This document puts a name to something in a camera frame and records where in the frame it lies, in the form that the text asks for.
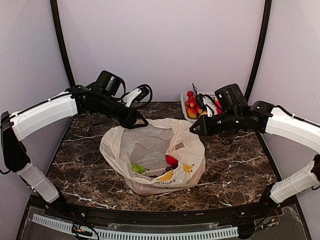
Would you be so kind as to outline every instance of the robotic arm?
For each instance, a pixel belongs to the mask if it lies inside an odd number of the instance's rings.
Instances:
[[[60,196],[57,188],[46,178],[28,157],[21,142],[32,133],[61,119],[84,112],[97,112],[119,121],[122,127],[135,129],[148,125],[147,120],[136,109],[130,107],[148,94],[152,99],[151,88],[143,84],[121,98],[112,97],[124,81],[118,76],[102,71],[96,82],[87,87],[76,85],[55,97],[29,107],[20,112],[1,115],[1,146],[5,166],[18,174],[45,201],[52,203]]]
[[[281,106],[257,101],[248,106],[237,84],[215,91],[224,112],[202,115],[190,131],[200,136],[210,136],[229,130],[255,130],[278,135],[307,146],[320,153],[320,125],[289,113]],[[320,184],[320,155],[316,155],[303,169],[288,178],[269,185],[260,203],[273,208],[287,198]]]

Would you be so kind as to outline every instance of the table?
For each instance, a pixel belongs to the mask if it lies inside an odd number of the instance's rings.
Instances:
[[[140,112],[146,119],[184,119],[179,102],[154,102]],[[47,175],[69,203],[130,211],[207,210],[258,202],[264,188],[276,181],[256,134],[240,131],[230,145],[223,145],[218,136],[200,137],[206,171],[197,186],[135,194],[99,151],[103,135],[118,125],[101,114],[73,119]]]

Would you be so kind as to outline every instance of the white perforated rail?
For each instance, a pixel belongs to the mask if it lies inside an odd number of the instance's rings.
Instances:
[[[33,215],[32,222],[62,233],[72,234],[71,222],[55,220],[38,214]],[[81,229],[92,232],[86,227],[81,227]],[[95,228],[95,230],[99,234],[101,240],[218,240],[239,236],[237,227],[185,233],[134,233],[110,231],[98,228]],[[97,236],[93,233],[90,239],[97,239]]]

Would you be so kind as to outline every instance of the fruit basket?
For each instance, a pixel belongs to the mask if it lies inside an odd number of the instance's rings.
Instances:
[[[215,92],[214,91],[199,91],[198,94],[206,94],[209,95],[210,97],[212,97],[213,99],[215,99]],[[181,107],[182,107],[182,112],[184,115],[184,118],[186,120],[188,120],[191,123],[195,123],[197,121],[197,119],[191,119],[188,117],[187,115],[187,110],[186,110],[186,106],[185,106],[185,102],[189,99],[189,97],[187,96],[187,92],[182,92],[180,95],[180,101],[181,101]]]

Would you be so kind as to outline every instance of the white plastic bag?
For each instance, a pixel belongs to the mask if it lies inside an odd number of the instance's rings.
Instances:
[[[140,195],[173,192],[197,185],[205,172],[206,159],[205,147],[198,135],[189,131],[192,124],[172,118],[147,121],[147,127],[129,130],[117,126],[106,132],[100,151],[107,162]],[[176,158],[178,167],[163,174],[170,166],[166,155]],[[146,172],[132,171],[132,163],[145,167]]]

